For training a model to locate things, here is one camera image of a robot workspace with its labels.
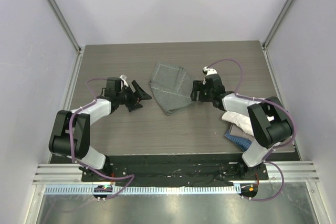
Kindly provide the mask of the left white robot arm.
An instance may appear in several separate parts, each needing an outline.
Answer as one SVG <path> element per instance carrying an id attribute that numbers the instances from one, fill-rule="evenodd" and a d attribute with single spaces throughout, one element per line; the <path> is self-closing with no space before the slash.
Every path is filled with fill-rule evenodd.
<path id="1" fill-rule="evenodd" d="M 133 87 L 127 77 L 109 77 L 106 86 L 92 102 L 74 110 L 60 110 L 52 128 L 49 151 L 54 155 L 70 158 L 86 168 L 92 168 L 98 180 L 105 182 L 112 174 L 108 156 L 95 150 L 90 143 L 91 126 L 101 118 L 115 112 L 124 105 L 129 112 L 142 108 L 143 100 L 151 100 L 134 80 Z"/>

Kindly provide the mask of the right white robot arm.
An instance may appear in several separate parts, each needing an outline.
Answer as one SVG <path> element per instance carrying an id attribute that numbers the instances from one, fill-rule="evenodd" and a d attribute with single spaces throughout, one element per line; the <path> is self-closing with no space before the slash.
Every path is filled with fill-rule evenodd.
<path id="1" fill-rule="evenodd" d="M 220 76 L 208 74 L 204 80 L 194 80 L 192 101 L 210 102 L 224 112 L 236 112 L 249 118 L 255 140 L 243 152 L 237 163 L 237 173 L 250 179 L 276 147 L 288 144 L 296 136 L 292 117 L 277 97 L 251 98 L 226 91 Z"/>

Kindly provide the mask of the grey napkin white stitching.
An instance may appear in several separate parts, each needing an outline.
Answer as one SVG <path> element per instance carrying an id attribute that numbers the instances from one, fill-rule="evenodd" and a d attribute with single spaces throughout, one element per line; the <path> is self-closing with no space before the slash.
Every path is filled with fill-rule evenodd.
<path id="1" fill-rule="evenodd" d="M 149 85 L 156 102 L 167 115 L 176 114 L 194 104 L 191 99 L 193 79 L 183 67 L 159 61 Z"/>

